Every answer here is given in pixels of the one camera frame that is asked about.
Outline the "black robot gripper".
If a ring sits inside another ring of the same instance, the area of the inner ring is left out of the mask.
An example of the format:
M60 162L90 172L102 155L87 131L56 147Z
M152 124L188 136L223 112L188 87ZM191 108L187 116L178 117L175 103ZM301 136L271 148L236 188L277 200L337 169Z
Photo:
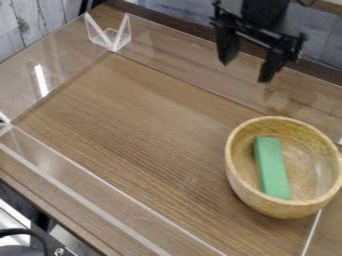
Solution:
M269 83L285 62L297 62L307 37L303 32L285 32L281 22L290 0L239 0L232 7L230 0L214 0L211 24L216 32L218 58L227 65L238 54L240 39L269 50L258 77Z

